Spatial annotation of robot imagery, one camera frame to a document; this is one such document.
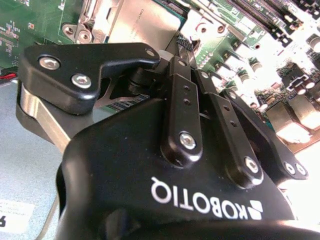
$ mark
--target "white label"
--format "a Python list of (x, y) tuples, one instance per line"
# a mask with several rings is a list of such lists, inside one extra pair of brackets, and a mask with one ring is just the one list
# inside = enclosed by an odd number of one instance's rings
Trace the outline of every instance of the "white label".
[(23, 234), (35, 205), (0, 199), (0, 232)]
[[(220, 200), (215, 196), (207, 197), (201, 192), (195, 192), (194, 194), (190, 195), (192, 197), (189, 198), (189, 191), (186, 188), (183, 188), (182, 190), (183, 199), (178, 199), (179, 188), (176, 185), (170, 188), (169, 185), (158, 180), (154, 176), (151, 178), (151, 180), (153, 181), (151, 186), (151, 194), (153, 199), (160, 204), (169, 204), (170, 202), (173, 202), (173, 205), (176, 208), (181, 208), (188, 211), (196, 210), (201, 214), (211, 214), (220, 219), (249, 220), (250, 216), (252, 220), (262, 220), (262, 213), (264, 212), (264, 209), (260, 201), (250, 200), (250, 205), (247, 205), (246, 207), (245, 205), (240, 205), (236, 202)], [(166, 191), (164, 198), (158, 196), (157, 188), (163, 188)], [(202, 199), (202, 201), (205, 202), (204, 207), (199, 206), (198, 199)]]

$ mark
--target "robotiq logo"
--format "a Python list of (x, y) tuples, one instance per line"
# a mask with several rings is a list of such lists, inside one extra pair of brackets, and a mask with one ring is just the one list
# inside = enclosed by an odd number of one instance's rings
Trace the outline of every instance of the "robotiq logo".
[(262, 220), (262, 213), (264, 210), (260, 201), (250, 200), (250, 206), (246, 207), (228, 200), (221, 201), (215, 196), (208, 198), (201, 192), (195, 192), (192, 196), (192, 201), (190, 201), (189, 193), (186, 188), (183, 189), (183, 200), (179, 201), (177, 186), (173, 185), (171, 189), (165, 182), (159, 181), (154, 176), (151, 178), (151, 180), (153, 181), (151, 186), (151, 194), (154, 200), (160, 204), (169, 204), (173, 199), (173, 205), (176, 208), (181, 208), (188, 211), (196, 210), (201, 214), (213, 214), (220, 219), (227, 218), (233, 220), (248, 220), (250, 216), (253, 220)]

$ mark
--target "red wire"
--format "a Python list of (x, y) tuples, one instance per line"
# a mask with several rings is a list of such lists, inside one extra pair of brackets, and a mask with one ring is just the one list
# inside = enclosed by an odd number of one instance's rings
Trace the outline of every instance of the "red wire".
[(10, 79), (13, 79), (17, 77), (17, 74), (15, 73), (9, 73), (7, 75), (4, 75), (4, 76), (0, 76), (0, 79), (7, 79), (7, 80), (10, 80)]

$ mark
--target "motherboard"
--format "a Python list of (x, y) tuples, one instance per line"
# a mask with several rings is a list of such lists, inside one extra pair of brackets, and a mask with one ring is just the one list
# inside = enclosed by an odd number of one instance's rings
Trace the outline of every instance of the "motherboard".
[[(178, 43), (218, 91), (235, 91), (294, 152), (320, 139), (316, 0), (0, 0), (0, 6), (2, 68), (18, 66), (32, 45), (144, 42), (170, 52)], [(109, 107), (121, 111), (147, 98)]]

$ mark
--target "cylindrical capacitor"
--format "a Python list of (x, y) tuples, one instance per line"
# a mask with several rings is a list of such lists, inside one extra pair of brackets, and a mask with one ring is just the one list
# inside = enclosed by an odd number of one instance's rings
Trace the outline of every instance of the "cylindrical capacitor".
[(235, 93), (238, 91), (238, 87), (237, 86), (231, 86), (231, 87), (229, 87), (229, 89), (234, 91)]
[(261, 109), (261, 110), (267, 109), (268, 103), (267, 103), (267, 101), (265, 100), (265, 98), (264, 98), (263, 95), (258, 95), (258, 96), (256, 96), (256, 99), (258, 99), (258, 103), (259, 103), (259, 105), (260, 105), (260, 109)]
[(263, 70), (263, 66), (260, 62), (251, 64), (251, 68), (256, 74), (259, 74)]
[(296, 87), (294, 88), (294, 90), (296, 91), (296, 93), (297, 93), (298, 95), (303, 95), (303, 94), (305, 94), (306, 91), (307, 91), (302, 84), (299, 85), (299, 86), (296, 86)]
[(311, 39), (309, 43), (310, 47), (315, 51), (316, 53), (320, 53), (320, 37), (316, 36), (313, 39)]
[(239, 78), (241, 79), (241, 82), (243, 83), (243, 85), (245, 85), (246, 87), (251, 85), (251, 79), (247, 73), (240, 74)]
[(312, 89), (316, 84), (311, 81), (310, 79), (306, 80), (303, 82), (303, 86), (306, 88), (306, 89)]

